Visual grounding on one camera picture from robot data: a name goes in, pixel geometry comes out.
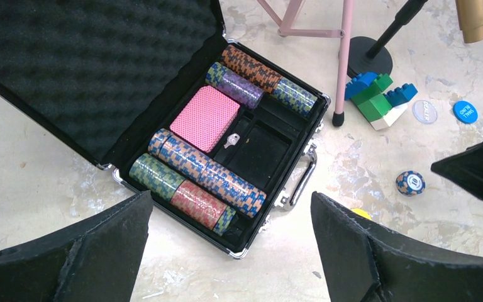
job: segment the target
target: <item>white building block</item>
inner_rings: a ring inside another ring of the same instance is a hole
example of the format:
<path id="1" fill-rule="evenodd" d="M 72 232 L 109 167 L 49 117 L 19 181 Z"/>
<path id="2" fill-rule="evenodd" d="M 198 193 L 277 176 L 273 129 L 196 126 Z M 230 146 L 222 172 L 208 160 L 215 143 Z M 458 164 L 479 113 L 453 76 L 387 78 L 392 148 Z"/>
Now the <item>white building block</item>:
<path id="1" fill-rule="evenodd" d="M 393 107 L 390 112 L 388 112 L 382 118 L 372 121 L 371 126 L 377 131 L 389 128 L 395 121 L 403 115 L 403 113 L 408 109 L 408 103 Z"/>

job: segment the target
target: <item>black case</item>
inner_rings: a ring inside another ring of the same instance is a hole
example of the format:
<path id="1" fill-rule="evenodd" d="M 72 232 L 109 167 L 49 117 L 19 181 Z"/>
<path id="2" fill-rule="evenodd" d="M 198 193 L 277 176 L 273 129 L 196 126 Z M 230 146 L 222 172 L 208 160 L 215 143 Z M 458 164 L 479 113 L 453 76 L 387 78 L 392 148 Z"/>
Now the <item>black case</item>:
<path id="1" fill-rule="evenodd" d="M 209 154 L 267 193 L 255 218 L 238 215 L 219 237 L 152 194 L 158 208 L 241 259 L 270 210 L 297 202 L 316 164 L 310 139 L 330 99 L 226 40 L 218 0 L 0 0 L 0 96 L 100 169 L 115 166 L 114 178 L 129 189 L 145 191 L 128 177 L 131 164 L 204 85 L 206 71 L 228 44 L 318 96 L 308 118 L 269 95 L 253 111 L 241 107 Z M 240 141 L 223 148 L 232 133 Z M 310 165 L 290 198 L 284 186 L 303 155 Z"/>

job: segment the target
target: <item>pink metal leg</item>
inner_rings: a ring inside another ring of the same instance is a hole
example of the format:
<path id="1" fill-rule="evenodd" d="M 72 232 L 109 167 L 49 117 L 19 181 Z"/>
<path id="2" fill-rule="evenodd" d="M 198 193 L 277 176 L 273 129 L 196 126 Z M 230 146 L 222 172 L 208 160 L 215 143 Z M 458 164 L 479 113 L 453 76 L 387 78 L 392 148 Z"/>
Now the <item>pink metal leg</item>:
<path id="1" fill-rule="evenodd" d="M 343 105 L 345 102 L 345 85 L 347 83 L 347 65 L 349 61 L 349 46 L 351 41 L 351 27 L 353 23 L 354 0 L 343 0 L 340 30 L 297 30 L 292 25 L 299 14 L 304 0 L 290 0 L 284 18 L 275 13 L 266 0 L 257 0 L 269 16 L 279 25 L 281 36 L 313 36 L 318 38 L 340 38 L 340 59 L 338 63 L 338 83 L 336 86 L 336 105 L 332 124 L 343 124 Z"/>

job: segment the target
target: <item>purple poker chip stack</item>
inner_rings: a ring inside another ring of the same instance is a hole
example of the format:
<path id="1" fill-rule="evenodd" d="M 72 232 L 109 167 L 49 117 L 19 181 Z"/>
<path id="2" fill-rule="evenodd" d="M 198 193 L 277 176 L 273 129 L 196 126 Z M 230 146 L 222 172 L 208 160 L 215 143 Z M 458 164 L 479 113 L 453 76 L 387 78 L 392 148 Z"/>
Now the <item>purple poker chip stack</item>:
<path id="1" fill-rule="evenodd" d="M 264 96 L 264 90 L 217 62 L 208 70 L 206 83 L 250 109 L 255 109 Z"/>

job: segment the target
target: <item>concrete floor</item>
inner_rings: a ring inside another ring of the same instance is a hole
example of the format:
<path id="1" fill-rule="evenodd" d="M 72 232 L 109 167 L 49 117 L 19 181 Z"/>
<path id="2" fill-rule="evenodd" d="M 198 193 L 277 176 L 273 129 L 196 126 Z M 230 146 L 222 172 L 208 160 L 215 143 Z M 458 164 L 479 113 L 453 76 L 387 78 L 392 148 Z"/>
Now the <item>concrete floor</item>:
<path id="1" fill-rule="evenodd" d="M 280 15 L 286 2 L 270 1 Z M 404 2 L 357 1 L 353 36 L 378 37 Z M 228 37 L 334 99 L 338 40 L 281 38 L 256 1 L 221 3 Z M 340 16 L 340 1 L 306 1 L 297 27 L 339 28 Z M 388 47 L 393 87 L 413 83 L 419 91 L 414 101 L 436 106 L 436 123 L 423 125 L 408 109 L 390 129 L 374 131 L 346 104 L 344 126 L 333 128 L 332 105 L 315 136 L 319 163 L 299 204 L 290 213 L 272 212 L 269 229 L 245 259 L 229 259 L 155 210 L 133 301 L 328 301 L 309 215 L 313 191 L 362 208 L 412 238 L 483 256 L 483 202 L 430 172 L 432 162 L 483 141 L 483 42 L 462 43 L 454 2 L 444 0 L 427 2 Z M 475 105 L 476 123 L 456 120 L 452 105 L 460 99 Z M 401 196 L 394 185 L 409 169 L 427 182 L 414 198 Z M 130 195 L 110 172 L 97 170 L 0 99 L 0 249 L 66 227 Z"/>

